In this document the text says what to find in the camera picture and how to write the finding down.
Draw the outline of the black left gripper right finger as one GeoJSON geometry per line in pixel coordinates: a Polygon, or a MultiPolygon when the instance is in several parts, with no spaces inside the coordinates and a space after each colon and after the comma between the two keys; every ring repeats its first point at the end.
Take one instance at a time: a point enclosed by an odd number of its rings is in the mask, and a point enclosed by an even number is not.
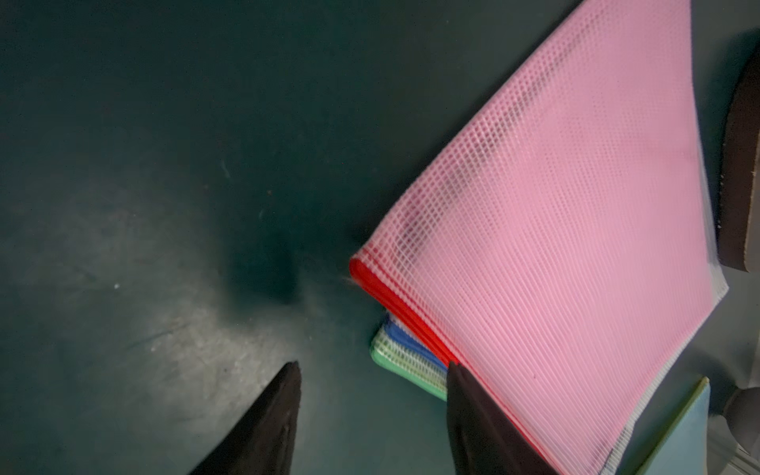
{"type": "Polygon", "coordinates": [[[458,474],[553,474],[471,372],[451,362],[446,421],[458,474]]]}

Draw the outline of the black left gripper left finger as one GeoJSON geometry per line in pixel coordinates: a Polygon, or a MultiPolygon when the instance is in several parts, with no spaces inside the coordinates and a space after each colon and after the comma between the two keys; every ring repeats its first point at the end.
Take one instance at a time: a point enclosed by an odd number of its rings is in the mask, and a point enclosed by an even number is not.
{"type": "Polygon", "coordinates": [[[301,402],[299,363],[282,366],[194,474],[288,474],[301,402]]]}

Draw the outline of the pink mesh document bag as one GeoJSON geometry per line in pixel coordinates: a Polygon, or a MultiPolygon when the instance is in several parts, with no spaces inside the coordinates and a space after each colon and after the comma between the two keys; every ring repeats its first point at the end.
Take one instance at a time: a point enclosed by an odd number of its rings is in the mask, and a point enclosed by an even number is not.
{"type": "Polygon", "coordinates": [[[443,149],[351,276],[562,474],[612,474],[726,292],[687,1],[585,1],[443,149]]]}

